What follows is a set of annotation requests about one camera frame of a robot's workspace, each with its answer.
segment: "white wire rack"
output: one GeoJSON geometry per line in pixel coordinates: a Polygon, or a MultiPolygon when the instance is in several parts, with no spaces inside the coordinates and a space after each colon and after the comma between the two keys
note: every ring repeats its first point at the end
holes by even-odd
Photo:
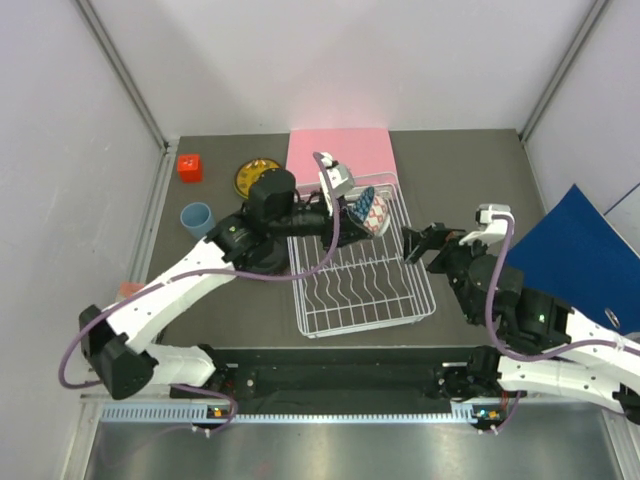
{"type": "MultiPolygon", "coordinates": [[[[402,260],[400,227],[410,222],[397,177],[366,175],[356,183],[347,200],[373,185],[387,200],[391,225],[380,238],[338,249],[316,275],[293,282],[298,328],[309,338],[415,323],[436,309],[422,262],[410,266],[402,260]]],[[[298,187],[302,198],[319,188],[298,187]]],[[[290,238],[288,243],[294,274],[311,269],[325,255],[315,237],[290,238]]]]}

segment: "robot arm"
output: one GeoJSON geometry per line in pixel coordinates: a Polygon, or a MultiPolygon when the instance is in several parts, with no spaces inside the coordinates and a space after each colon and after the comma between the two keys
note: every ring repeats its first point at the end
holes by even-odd
{"type": "MultiPolygon", "coordinates": [[[[504,216],[513,218],[506,206],[481,205],[475,232],[441,223],[423,231],[403,229],[405,261],[415,263],[426,251],[435,250],[427,270],[447,276],[467,322],[473,325],[485,325],[485,303],[496,265],[496,257],[486,252],[489,244],[507,233],[504,216]]],[[[503,355],[495,347],[477,347],[467,364],[436,372],[441,395],[467,399],[500,396],[503,391],[550,393],[589,401],[640,423],[640,397],[635,393],[640,391],[640,345],[561,300],[524,287],[523,280],[521,271],[504,267],[492,310],[497,337],[514,355],[503,355]],[[600,344],[593,345],[594,340],[600,344]],[[558,347],[562,348],[557,358],[534,362],[526,358],[558,347]]]]}
{"type": "MultiPolygon", "coordinates": [[[[226,368],[206,345],[179,348],[152,344],[172,320],[235,278],[223,273],[192,272],[280,273],[288,260],[280,240],[318,236],[328,249],[334,215],[339,216],[340,223],[338,247],[384,233],[369,231],[352,213],[344,197],[355,186],[349,170],[328,154],[314,156],[327,168],[338,212],[329,208],[322,175],[322,191],[302,201],[299,196],[296,199],[295,178],[290,172],[269,170],[251,187],[239,211],[222,219],[187,255],[146,285],[135,301],[111,313],[83,339],[85,358],[114,399],[127,398],[148,384],[209,385],[216,371],[226,368]]],[[[80,327],[102,313],[95,305],[88,307],[80,314],[80,327]]]]}

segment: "blue board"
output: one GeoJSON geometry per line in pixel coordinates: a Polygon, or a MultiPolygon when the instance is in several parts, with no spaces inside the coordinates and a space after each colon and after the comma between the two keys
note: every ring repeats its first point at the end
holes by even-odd
{"type": "Polygon", "coordinates": [[[507,263],[525,273],[526,286],[567,301],[600,325],[612,328],[608,307],[621,333],[640,332],[640,258],[577,186],[509,252],[507,263]]]}

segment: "yellow plate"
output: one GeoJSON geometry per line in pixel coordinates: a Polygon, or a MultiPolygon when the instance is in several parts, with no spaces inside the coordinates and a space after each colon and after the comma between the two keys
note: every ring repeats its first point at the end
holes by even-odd
{"type": "Polygon", "coordinates": [[[242,165],[236,173],[233,186],[242,198],[249,198],[249,188],[256,183],[265,171],[272,168],[282,168],[278,162],[270,158],[255,158],[242,165]]]}

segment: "pink paper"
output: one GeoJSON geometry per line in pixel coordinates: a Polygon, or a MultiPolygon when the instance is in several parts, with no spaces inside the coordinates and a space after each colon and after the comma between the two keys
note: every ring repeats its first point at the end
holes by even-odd
{"type": "Polygon", "coordinates": [[[355,177],[391,172],[397,183],[389,131],[385,128],[341,128],[294,130],[289,137],[286,168],[298,185],[316,184],[318,166],[313,152],[329,152],[345,164],[355,177]]]}

